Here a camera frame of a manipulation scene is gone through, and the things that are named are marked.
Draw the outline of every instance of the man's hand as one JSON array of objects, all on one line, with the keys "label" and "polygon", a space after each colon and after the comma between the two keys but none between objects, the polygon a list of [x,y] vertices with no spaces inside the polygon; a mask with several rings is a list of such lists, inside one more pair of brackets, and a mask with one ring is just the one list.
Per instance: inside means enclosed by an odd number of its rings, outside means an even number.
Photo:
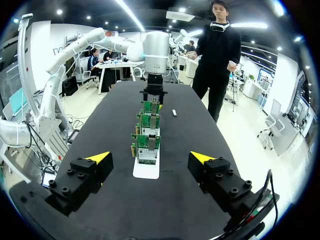
[{"label": "man's hand", "polygon": [[196,51],[188,51],[186,55],[189,59],[192,59],[192,60],[196,60],[198,57],[198,54]]},{"label": "man's hand", "polygon": [[230,62],[228,63],[228,66],[226,69],[228,69],[230,72],[234,72],[237,69],[238,64],[236,65],[231,65]]}]

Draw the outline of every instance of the stacked circuit boards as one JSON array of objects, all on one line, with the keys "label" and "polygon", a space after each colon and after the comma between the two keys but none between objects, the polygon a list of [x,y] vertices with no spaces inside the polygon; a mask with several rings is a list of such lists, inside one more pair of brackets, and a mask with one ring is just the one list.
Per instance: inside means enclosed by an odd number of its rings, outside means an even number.
[{"label": "stacked circuit boards", "polygon": [[155,165],[160,147],[160,102],[153,98],[152,101],[141,101],[141,105],[143,108],[136,115],[135,134],[131,134],[135,140],[131,145],[132,156],[139,164]]}]

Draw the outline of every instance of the black pants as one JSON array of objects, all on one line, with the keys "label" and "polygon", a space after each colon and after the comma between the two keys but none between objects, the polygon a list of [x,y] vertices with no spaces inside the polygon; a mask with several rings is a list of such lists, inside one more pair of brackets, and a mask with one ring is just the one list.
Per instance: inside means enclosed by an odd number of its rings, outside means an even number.
[{"label": "black pants", "polygon": [[192,88],[200,99],[204,97],[208,88],[210,88],[208,111],[215,122],[219,118],[228,82],[229,76],[227,74],[221,74],[209,67],[199,65],[195,72]]},{"label": "black pants", "polygon": [[102,70],[97,67],[95,69],[91,70],[91,76],[98,76],[99,80],[101,78],[101,73],[102,73]]}]

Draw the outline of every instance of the black tabletop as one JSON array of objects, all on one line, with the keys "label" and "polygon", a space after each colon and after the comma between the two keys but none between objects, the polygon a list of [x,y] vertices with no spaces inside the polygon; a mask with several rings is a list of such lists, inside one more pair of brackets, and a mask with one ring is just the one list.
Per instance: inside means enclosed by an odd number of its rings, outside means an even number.
[{"label": "black tabletop", "polygon": [[130,134],[135,132],[145,86],[144,82],[117,83],[67,152],[58,176],[76,157],[111,151],[114,164],[99,192],[91,194],[70,218],[119,238],[208,240],[222,234],[230,216],[198,187],[187,168],[189,152],[223,156],[239,172],[224,137],[190,86],[164,84],[168,94],[160,110],[160,177],[133,177]]}]

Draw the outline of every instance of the vr headset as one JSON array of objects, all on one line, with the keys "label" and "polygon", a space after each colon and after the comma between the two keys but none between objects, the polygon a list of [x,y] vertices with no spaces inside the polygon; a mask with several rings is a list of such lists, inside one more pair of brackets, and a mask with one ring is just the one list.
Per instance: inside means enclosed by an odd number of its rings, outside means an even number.
[{"label": "vr headset", "polygon": [[211,24],[210,24],[210,28],[212,31],[218,31],[218,32],[221,32],[223,33],[228,27],[230,27],[230,23],[228,21],[227,22],[227,25],[221,25],[219,23],[216,23],[215,21],[213,21]]}]

